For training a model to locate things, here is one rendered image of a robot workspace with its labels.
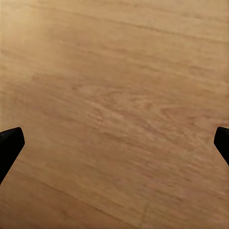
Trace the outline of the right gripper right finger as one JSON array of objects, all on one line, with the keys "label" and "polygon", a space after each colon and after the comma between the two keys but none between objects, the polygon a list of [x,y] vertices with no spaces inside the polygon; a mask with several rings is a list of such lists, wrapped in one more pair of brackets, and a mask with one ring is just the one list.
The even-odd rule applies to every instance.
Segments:
[{"label": "right gripper right finger", "polygon": [[214,144],[217,147],[220,154],[223,156],[227,164],[229,165],[229,129],[224,127],[218,127]]}]

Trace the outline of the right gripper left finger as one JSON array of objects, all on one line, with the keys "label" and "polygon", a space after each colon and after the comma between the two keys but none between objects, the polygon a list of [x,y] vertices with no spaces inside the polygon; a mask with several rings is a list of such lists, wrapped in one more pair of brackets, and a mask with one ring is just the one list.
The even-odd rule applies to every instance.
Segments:
[{"label": "right gripper left finger", "polygon": [[0,132],[0,184],[25,145],[20,127]]}]

